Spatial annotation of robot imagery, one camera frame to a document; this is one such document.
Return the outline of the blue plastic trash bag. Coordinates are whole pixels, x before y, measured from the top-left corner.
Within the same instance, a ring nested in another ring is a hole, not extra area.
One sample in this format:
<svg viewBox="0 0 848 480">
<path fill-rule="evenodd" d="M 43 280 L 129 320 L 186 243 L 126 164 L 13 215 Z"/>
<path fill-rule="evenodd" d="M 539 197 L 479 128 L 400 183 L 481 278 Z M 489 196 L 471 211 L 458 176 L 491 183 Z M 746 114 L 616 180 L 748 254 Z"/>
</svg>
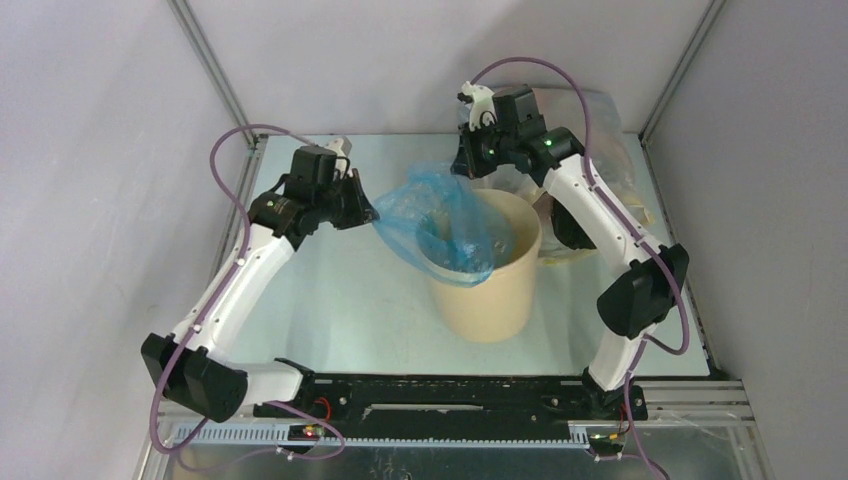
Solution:
<svg viewBox="0 0 848 480">
<path fill-rule="evenodd" d="M 470 288 L 508 263 L 517 234 L 446 162 L 419 163 L 373 202 L 374 228 L 401 260 L 444 284 Z"/>
</svg>

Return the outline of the cream plastic trash bin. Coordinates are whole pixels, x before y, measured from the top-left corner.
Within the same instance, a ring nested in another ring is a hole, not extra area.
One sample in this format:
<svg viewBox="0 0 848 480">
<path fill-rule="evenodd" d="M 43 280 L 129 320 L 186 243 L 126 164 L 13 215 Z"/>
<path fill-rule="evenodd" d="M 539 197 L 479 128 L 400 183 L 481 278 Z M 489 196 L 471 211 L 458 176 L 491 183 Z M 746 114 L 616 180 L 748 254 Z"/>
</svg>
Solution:
<svg viewBox="0 0 848 480">
<path fill-rule="evenodd" d="M 531 317 L 536 265 L 542 227 L 524 199 L 505 191 L 480 189 L 478 197 L 505 217 L 515 244 L 503 264 L 480 283 L 469 276 L 438 267 L 427 285 L 443 323 L 459 337 L 474 343 L 496 343 L 517 335 Z"/>
</svg>

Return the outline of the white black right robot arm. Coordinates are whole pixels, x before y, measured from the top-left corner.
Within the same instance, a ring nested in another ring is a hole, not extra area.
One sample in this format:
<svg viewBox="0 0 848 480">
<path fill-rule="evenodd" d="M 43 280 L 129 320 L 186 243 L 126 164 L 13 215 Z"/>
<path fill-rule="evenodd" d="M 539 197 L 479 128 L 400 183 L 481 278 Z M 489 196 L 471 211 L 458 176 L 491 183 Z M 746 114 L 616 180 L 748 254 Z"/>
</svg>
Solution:
<svg viewBox="0 0 848 480">
<path fill-rule="evenodd" d="M 452 172 L 479 179 L 509 165 L 529 176 L 554 200 L 559 242 L 596 249 L 614 276 L 596 302 L 605 331 L 581 392 L 585 411 L 606 418 L 622 403 L 619 388 L 643 341 L 680 304 L 689 255 L 645 231 L 601 177 L 587 143 L 565 127 L 547 127 L 529 86 L 494 92 L 465 82 L 457 98 L 468 118 Z"/>
</svg>

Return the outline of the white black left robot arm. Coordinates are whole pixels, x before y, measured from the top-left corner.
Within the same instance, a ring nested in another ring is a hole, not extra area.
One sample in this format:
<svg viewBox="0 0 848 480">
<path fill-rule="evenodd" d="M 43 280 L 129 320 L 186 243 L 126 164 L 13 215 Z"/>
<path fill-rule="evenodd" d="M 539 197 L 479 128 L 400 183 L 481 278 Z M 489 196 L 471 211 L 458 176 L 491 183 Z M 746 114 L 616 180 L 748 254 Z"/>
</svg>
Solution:
<svg viewBox="0 0 848 480">
<path fill-rule="evenodd" d="M 311 370 L 285 359 L 236 363 L 231 351 L 270 281 L 321 224 L 377 220 L 350 149 L 345 137 L 299 147 L 289 172 L 252 201 L 237 245 L 190 313 L 170 334 L 145 339 L 141 355 L 165 399 L 217 423 L 270 401 L 292 416 L 312 411 Z"/>
</svg>

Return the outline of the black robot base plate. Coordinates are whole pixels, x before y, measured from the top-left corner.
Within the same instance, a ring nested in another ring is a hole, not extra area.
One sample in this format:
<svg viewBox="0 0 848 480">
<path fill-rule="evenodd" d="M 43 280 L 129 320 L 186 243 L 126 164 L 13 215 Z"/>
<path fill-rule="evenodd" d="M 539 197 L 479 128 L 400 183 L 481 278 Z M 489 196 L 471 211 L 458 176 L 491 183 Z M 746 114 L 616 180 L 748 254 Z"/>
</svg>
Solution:
<svg viewBox="0 0 848 480">
<path fill-rule="evenodd" d="M 350 443 L 567 442 L 582 421 L 648 417 L 641 387 L 598 393 L 580 376 L 319 373 L 291 404 Z"/>
</svg>

